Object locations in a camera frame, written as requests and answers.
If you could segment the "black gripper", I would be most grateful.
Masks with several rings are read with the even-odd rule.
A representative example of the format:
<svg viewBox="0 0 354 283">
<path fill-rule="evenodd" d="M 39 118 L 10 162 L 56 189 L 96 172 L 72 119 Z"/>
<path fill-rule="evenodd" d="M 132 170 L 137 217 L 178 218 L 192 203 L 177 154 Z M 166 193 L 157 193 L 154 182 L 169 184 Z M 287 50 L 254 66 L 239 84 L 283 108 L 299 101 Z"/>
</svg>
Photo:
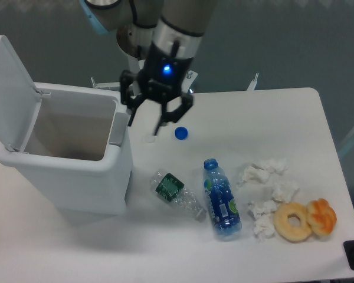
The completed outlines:
<svg viewBox="0 0 354 283">
<path fill-rule="evenodd" d="M 145 64 L 137 74 L 124 70 L 120 75 L 120 99 L 130 113 L 128 126 L 133 123 L 137 109 L 145 100 L 152 100 L 161 105 L 161 115 L 154 129 L 157 136 L 161 127 L 169 122 L 177 123 L 193 106 L 194 97 L 182 93 L 182 83 L 192 58 L 178 58 L 180 41 L 173 41 L 168 52 L 162 51 L 155 43 L 151 44 Z M 135 98 L 130 95 L 130 85 L 136 83 L 139 93 Z M 168 102 L 181 97 L 181 104 L 174 111 L 167 111 Z"/>
</svg>

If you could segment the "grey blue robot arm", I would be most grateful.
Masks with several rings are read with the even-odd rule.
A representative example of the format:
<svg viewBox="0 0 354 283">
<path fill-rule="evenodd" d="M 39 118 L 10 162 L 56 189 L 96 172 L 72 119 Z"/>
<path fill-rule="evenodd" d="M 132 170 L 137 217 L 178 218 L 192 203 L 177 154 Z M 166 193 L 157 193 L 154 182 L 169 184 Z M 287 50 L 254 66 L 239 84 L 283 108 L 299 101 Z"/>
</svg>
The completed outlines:
<svg viewBox="0 0 354 283">
<path fill-rule="evenodd" d="M 123 70 L 121 103 L 133 119 L 145 100 L 161 106 L 153 132 L 176 123 L 192 107 L 192 94 L 182 84 L 199 49 L 216 1 L 81 1 L 99 33 L 117 32 L 129 56 L 143 60 L 139 71 Z"/>
</svg>

